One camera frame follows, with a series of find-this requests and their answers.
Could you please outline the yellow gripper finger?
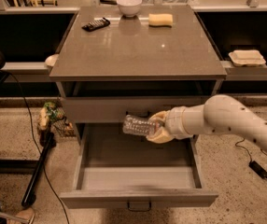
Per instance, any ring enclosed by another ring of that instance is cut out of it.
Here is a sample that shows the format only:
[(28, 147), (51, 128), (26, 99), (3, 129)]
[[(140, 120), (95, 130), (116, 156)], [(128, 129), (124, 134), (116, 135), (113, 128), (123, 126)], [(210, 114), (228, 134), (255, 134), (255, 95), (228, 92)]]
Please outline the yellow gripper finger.
[(148, 120), (151, 122), (155, 122), (156, 124), (159, 124), (160, 126), (164, 126), (166, 124), (168, 114), (169, 114), (169, 110), (167, 111), (163, 110), (158, 113), (155, 113)]
[(155, 144), (167, 143), (172, 141), (173, 139), (174, 137), (171, 134), (169, 134), (169, 132), (166, 131), (164, 128), (159, 129), (153, 135), (147, 136), (147, 140)]

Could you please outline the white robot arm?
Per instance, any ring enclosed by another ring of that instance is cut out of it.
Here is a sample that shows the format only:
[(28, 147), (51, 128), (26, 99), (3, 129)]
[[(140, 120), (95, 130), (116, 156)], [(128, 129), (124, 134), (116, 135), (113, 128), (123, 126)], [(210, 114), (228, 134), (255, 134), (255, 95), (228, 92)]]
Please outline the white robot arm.
[(210, 97), (203, 105), (179, 106), (153, 115), (150, 121), (163, 124), (147, 140), (163, 144), (199, 134), (234, 134), (267, 153), (267, 120), (228, 95)]

